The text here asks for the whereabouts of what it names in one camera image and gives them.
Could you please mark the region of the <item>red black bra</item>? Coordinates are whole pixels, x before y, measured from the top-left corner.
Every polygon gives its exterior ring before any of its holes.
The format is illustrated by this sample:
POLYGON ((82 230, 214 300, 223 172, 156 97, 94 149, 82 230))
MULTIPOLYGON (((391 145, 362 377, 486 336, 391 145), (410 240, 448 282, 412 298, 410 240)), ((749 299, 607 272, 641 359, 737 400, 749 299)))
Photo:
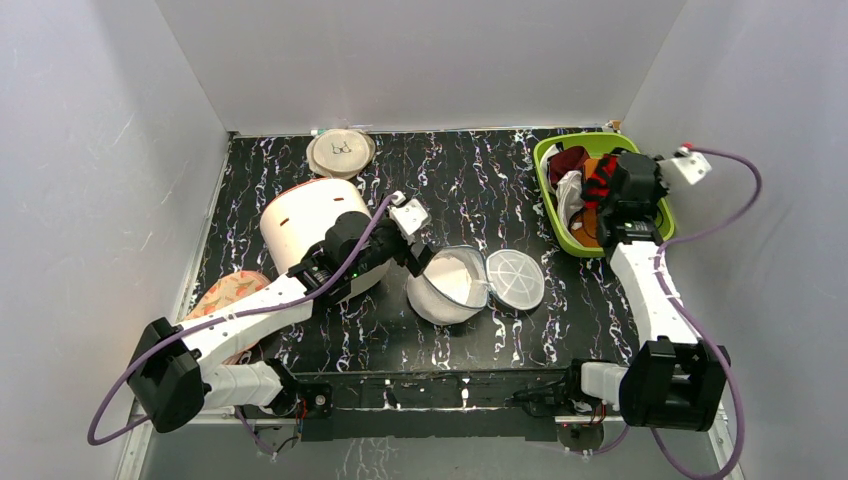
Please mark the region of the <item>red black bra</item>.
POLYGON ((619 154, 589 158, 582 166, 581 199, 587 210, 596 210, 611 193, 611 180, 618 166, 619 154))

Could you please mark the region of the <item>white mesh laundry bag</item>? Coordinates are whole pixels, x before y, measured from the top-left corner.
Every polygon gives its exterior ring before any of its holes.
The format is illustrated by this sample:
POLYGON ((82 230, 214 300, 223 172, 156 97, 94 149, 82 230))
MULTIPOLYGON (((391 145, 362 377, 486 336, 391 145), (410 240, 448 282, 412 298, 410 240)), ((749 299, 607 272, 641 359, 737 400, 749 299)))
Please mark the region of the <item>white mesh laundry bag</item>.
POLYGON ((422 319, 437 326, 463 323, 490 301, 513 310, 537 308, 545 294, 538 262, 515 249, 489 255, 470 246, 442 249, 420 276, 409 276, 407 299, 422 319))

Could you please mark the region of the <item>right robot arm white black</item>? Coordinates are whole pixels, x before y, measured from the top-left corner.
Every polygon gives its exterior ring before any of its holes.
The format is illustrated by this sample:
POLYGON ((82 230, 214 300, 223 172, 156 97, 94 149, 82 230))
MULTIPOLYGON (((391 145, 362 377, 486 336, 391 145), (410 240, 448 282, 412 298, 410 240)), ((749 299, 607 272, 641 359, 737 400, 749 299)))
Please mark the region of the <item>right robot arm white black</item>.
POLYGON ((707 431, 726 374, 724 348, 711 349, 677 309, 680 295, 660 258, 664 238, 657 221, 669 219, 661 200, 672 187, 693 186, 711 167, 680 148, 669 159, 613 151, 599 160, 584 195, 596 216, 596 240, 623 287, 637 325, 640 349, 627 366, 577 361, 576 378, 563 387, 565 405, 590 413, 601 402, 629 426, 707 431))

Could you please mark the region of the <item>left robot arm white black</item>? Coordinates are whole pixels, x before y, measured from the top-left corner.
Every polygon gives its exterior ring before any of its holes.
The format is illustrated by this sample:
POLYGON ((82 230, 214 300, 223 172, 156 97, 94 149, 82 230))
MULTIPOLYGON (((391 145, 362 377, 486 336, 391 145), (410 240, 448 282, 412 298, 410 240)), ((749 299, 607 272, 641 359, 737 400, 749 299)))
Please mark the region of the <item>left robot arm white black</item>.
POLYGON ((389 260, 419 276, 436 248, 416 239, 431 221, 416 200, 385 216, 342 214, 324 240, 270 285, 184 325, 150 322, 131 357, 127 385, 159 433, 175 431, 201 411, 256 406, 289 416, 315 384, 302 384, 279 360, 228 365, 226 359, 287 326, 366 290, 365 277, 389 260))

